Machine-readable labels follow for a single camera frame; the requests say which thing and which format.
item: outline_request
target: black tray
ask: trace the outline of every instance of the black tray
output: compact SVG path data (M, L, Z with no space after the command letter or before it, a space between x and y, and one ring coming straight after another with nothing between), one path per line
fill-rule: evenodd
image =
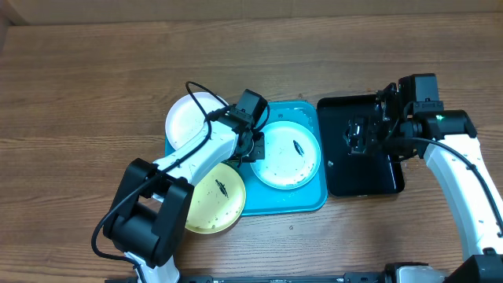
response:
M350 155L343 138L355 115L376 114L375 95L323 98L318 102L318 122L325 161L327 188L336 197L400 193L405 187L397 156Z

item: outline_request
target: yellow plate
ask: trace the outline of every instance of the yellow plate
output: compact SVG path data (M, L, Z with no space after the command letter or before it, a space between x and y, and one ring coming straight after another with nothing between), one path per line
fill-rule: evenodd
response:
M185 228L194 233L217 233L229 228L243 212L243 179L229 165L218 164L197 184Z

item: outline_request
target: blue tray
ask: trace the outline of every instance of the blue tray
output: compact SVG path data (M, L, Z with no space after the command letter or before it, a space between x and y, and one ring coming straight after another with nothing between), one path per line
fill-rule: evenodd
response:
M270 102L270 118L267 123L291 121L313 133L321 147L318 115L313 105L305 101ZM259 121L265 119L266 113ZM166 139L166 155L174 149ZM317 174L304 186L297 189L275 189L261 182L253 173L250 164L238 169L246 188L246 204L242 215L273 215L290 212L315 211L325 204L328 196L323 154Z

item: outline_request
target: table surface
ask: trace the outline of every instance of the table surface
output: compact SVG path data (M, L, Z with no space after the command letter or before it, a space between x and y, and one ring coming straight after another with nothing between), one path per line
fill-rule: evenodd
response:
M12 27L0 57L0 278L102 282L132 275L90 235L133 159L163 155L164 119L193 80L235 102L372 94L434 72L448 109L479 131L503 186L503 14ZM452 271L461 246L423 160L397 197L330 197L312 213L242 218L185 237L185 274L327 275L420 261ZM114 252L104 237L98 244Z

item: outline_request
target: plate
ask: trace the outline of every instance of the plate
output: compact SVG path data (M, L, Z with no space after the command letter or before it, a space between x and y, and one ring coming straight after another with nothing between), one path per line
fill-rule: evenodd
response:
M220 101L207 92L196 92L194 96L203 106L204 111L209 113L224 107ZM204 125L204 115L197 107L196 102L185 95L176 101L166 116L164 130L167 140L173 149L180 149L201 131Z
M295 189L307 184L318 172L321 150L314 135L290 121L266 125L266 158L251 164L251 169L268 186Z
M197 184L185 228L194 233L223 231L241 216L246 201L243 179L226 164L218 164Z

